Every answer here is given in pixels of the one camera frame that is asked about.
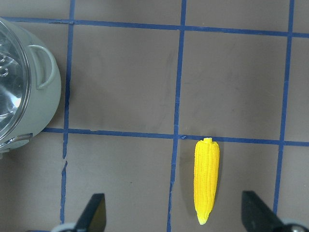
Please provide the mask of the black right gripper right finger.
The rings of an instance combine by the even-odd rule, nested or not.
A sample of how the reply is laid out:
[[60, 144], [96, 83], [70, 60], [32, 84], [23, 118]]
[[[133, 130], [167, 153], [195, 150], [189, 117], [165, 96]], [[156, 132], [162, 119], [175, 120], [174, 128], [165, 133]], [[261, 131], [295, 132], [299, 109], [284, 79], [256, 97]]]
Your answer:
[[254, 191], [243, 191], [241, 222], [247, 232], [287, 232], [285, 224]]

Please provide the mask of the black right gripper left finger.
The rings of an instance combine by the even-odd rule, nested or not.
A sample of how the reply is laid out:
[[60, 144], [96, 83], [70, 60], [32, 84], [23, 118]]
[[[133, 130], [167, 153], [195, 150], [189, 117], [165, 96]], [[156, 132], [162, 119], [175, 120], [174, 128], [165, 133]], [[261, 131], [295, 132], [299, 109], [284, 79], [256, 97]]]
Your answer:
[[103, 232], [107, 224], [105, 194], [93, 194], [75, 225], [76, 232]]

